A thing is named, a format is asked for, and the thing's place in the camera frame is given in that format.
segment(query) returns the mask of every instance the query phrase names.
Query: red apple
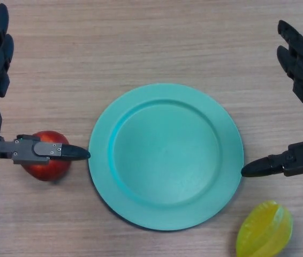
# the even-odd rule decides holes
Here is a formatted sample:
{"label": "red apple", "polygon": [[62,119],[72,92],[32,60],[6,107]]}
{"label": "red apple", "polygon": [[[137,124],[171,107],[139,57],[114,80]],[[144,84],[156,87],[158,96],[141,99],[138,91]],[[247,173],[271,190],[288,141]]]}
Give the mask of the red apple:
{"label": "red apple", "polygon": [[[67,138],[56,131],[40,131],[34,134],[44,142],[69,144]],[[34,178],[41,181],[55,181],[65,175],[71,161],[50,160],[47,165],[23,165],[23,168]]]}

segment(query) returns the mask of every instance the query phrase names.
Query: teal plate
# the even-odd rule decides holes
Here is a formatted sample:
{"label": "teal plate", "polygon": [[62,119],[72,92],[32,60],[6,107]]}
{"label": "teal plate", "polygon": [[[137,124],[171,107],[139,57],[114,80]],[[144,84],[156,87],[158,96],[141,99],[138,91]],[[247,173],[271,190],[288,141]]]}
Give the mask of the teal plate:
{"label": "teal plate", "polygon": [[208,95],[178,84],[134,89],[110,104],[90,139],[89,169],[106,204],[153,230],[180,230],[231,200],[244,162],[229,114]]}

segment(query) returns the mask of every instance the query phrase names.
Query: wood grain surface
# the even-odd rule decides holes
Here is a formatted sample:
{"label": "wood grain surface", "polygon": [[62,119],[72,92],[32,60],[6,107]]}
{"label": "wood grain surface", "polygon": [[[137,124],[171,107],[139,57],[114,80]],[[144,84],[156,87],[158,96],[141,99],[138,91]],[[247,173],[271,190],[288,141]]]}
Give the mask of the wood grain surface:
{"label": "wood grain surface", "polygon": [[[303,33],[303,0],[7,0],[15,42],[0,99],[2,136],[56,130],[87,147],[102,111],[124,92],[175,82],[215,98],[238,125],[245,161],[303,141],[303,104],[276,58],[284,19]],[[303,256],[303,175],[243,179],[231,202],[181,232],[135,228],[100,201],[87,163],[61,182],[0,161],[0,256],[235,256],[254,206],[274,199],[294,217],[280,255]]]}

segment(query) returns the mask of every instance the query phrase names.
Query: apple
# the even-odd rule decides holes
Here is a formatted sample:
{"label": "apple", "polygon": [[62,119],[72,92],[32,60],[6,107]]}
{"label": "apple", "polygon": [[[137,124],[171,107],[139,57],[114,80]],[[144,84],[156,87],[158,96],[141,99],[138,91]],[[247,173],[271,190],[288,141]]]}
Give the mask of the apple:
{"label": "apple", "polygon": [[[40,131],[34,136],[41,141],[69,144],[67,138],[56,131]],[[56,181],[62,178],[71,166],[71,161],[49,160],[47,165],[22,165],[34,178],[41,181]]]}

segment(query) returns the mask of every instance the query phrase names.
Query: plate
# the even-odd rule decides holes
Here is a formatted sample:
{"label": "plate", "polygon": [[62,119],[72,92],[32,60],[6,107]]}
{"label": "plate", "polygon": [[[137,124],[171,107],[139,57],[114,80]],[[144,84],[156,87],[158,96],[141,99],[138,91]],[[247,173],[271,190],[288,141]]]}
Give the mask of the plate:
{"label": "plate", "polygon": [[230,115],[210,96],[179,84],[127,92],[98,119],[89,142],[90,175],[123,219],[181,230],[231,200],[244,163]]}

